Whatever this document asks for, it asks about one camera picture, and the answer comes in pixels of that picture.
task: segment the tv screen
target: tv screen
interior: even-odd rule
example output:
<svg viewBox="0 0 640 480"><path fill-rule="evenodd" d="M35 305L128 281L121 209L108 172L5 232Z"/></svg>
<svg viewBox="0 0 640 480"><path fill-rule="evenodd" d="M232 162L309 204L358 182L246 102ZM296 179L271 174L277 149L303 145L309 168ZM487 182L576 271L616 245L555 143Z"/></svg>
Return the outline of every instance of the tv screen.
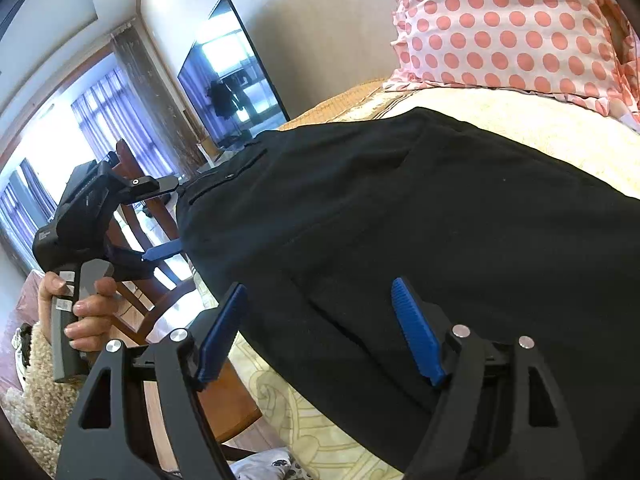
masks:
<svg viewBox="0 0 640 480"><path fill-rule="evenodd" d="M219 0L178 74L219 148L237 150L289 120L231 0Z"/></svg>

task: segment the beige bed sheet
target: beige bed sheet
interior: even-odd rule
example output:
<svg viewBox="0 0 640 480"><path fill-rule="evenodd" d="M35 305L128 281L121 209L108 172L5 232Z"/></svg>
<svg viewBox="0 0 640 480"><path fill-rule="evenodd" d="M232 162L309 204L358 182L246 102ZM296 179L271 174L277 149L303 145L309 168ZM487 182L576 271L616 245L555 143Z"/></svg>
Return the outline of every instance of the beige bed sheet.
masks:
<svg viewBox="0 0 640 480"><path fill-rule="evenodd" d="M619 122L584 108L489 89L388 93L358 88L357 92L351 92L351 97L354 100L350 108L344 107L348 104L344 95L338 96L336 106L327 102L292 122L297 126L389 117L423 106L532 146L599 177L629 196L640 198L640 137ZM217 306L198 276L196 283L205 306ZM241 335L236 338L229 359L265 418L314 478L401 478L400 472L366 451L318 412Z"/></svg>

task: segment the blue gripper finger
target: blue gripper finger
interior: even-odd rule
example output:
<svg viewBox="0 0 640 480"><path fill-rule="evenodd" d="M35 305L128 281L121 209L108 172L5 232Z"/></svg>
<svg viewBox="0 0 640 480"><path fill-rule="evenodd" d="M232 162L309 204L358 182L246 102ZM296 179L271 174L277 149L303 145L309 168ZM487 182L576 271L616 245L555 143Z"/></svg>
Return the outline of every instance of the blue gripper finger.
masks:
<svg viewBox="0 0 640 480"><path fill-rule="evenodd" d="M447 376L442 367L440 342L402 278L396 278L391 286L391 303L420 374L438 386Z"/></svg>
<svg viewBox="0 0 640 480"><path fill-rule="evenodd" d="M181 252L182 242L180 241L180 238L176 238L175 240L171 240L170 242L162 245L151 247L142 255L142 259L146 262L159 262L161 260L171 258L176 254L180 254Z"/></svg>
<svg viewBox="0 0 640 480"><path fill-rule="evenodd" d="M199 366L195 378L201 384L210 383L220 375L240 322L248 310L249 298L244 285L234 284L225 299L219 307L213 326L200 345Z"/></svg>

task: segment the human hand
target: human hand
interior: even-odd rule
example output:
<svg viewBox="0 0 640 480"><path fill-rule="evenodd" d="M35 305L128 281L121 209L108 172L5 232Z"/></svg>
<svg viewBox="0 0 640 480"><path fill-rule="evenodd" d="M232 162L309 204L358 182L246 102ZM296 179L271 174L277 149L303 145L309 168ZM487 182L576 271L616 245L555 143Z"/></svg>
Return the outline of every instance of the human hand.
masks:
<svg viewBox="0 0 640 480"><path fill-rule="evenodd" d="M101 278L95 282L97 294L84 298L74 305L74 314L81 317L65 328L70 345L76 350L97 352L104 348L109 338L111 316L118 311L116 282L113 278ZM65 281L55 272L47 272L38 290L38 314L44 337L51 343L51 298L67 292Z"/></svg>

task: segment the sheer curtain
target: sheer curtain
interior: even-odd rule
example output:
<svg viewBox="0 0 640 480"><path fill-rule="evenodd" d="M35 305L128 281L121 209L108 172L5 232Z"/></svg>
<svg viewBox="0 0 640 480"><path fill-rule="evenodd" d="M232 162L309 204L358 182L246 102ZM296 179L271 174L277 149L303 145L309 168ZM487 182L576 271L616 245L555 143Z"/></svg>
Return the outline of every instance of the sheer curtain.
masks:
<svg viewBox="0 0 640 480"><path fill-rule="evenodd" d="M71 109L96 159L102 160L124 139L146 174L157 178L177 173L172 154L157 138L121 69L100 79Z"/></svg>
<svg viewBox="0 0 640 480"><path fill-rule="evenodd" d="M53 215L58 208L58 204L53 200L53 197L50 195L49 191L47 191L47 188L44 187L35 170L31 167L28 159L25 158L20 163L20 169L22 170L22 175L27 183L27 188L33 195L33 199L38 204L38 207L41 209L44 216L46 216L47 221L49 221L53 218Z"/></svg>
<svg viewBox="0 0 640 480"><path fill-rule="evenodd" d="M39 227L18 200L13 184L10 182L0 195L0 224L4 231L4 245L11 249L11 258L26 276L31 269L39 266L33 257L31 246Z"/></svg>
<svg viewBox="0 0 640 480"><path fill-rule="evenodd" d="M0 194L2 246L25 274L39 268L31 251L33 238L57 208L58 204L25 158Z"/></svg>

